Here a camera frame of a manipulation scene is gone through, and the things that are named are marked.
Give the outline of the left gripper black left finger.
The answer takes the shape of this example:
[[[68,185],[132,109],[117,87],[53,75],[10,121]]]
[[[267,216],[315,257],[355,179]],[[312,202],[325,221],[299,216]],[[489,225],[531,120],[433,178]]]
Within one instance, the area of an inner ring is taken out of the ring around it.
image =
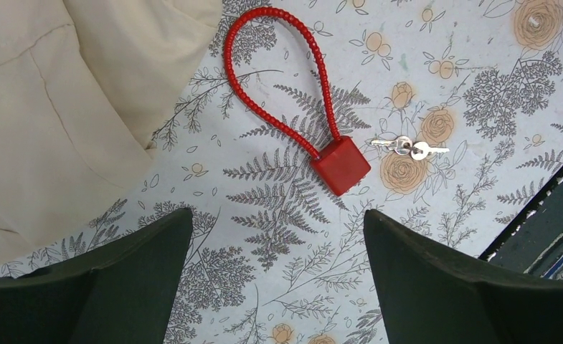
[[[0,343],[162,343],[193,230],[163,218],[60,263],[0,278]]]

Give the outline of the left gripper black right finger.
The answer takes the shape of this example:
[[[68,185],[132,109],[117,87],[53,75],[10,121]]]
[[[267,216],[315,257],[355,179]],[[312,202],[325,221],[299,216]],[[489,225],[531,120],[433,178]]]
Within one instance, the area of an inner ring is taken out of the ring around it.
[[[563,343],[563,281],[512,272],[377,210],[364,239],[391,343]]]

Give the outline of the silver keys of red lock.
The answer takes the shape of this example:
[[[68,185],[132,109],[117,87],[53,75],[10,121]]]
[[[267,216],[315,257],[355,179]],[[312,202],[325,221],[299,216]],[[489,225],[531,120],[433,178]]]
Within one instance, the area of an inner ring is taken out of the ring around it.
[[[387,148],[400,156],[410,156],[415,161],[421,161],[436,153],[448,153],[449,148],[432,147],[425,141],[413,142],[407,136],[398,136],[393,140],[371,139],[370,145]]]

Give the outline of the red cable lock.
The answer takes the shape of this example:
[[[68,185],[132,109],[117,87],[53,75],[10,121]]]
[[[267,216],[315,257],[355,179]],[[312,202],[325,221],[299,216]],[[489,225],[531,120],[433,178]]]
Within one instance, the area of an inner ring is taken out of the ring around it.
[[[277,118],[273,117],[270,113],[259,106],[247,95],[238,81],[232,62],[233,44],[235,43],[235,39],[237,38],[241,28],[243,28],[249,21],[260,17],[272,17],[285,21],[287,24],[297,29],[311,49],[314,62],[318,68],[323,95],[323,106],[328,127],[332,136],[332,141],[322,150],[317,150],[301,134],[290,128],[288,125],[280,122]],[[357,185],[357,183],[360,182],[360,180],[362,180],[368,172],[370,172],[371,166],[369,162],[357,148],[353,139],[347,135],[340,134],[333,111],[331,87],[328,81],[328,73],[323,54],[314,36],[309,32],[306,25],[298,18],[286,10],[270,6],[257,7],[246,11],[231,25],[230,30],[227,33],[224,41],[223,62],[230,87],[236,96],[259,118],[272,125],[274,128],[280,130],[306,151],[306,153],[311,157],[311,168],[316,172],[326,186],[328,186],[334,195],[341,196],[345,194],[350,188]]]

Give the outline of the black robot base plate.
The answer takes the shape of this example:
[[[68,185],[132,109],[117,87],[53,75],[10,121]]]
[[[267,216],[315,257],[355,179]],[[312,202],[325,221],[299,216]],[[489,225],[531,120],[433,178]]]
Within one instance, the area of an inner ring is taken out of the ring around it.
[[[563,166],[479,259],[515,272],[563,281]]]

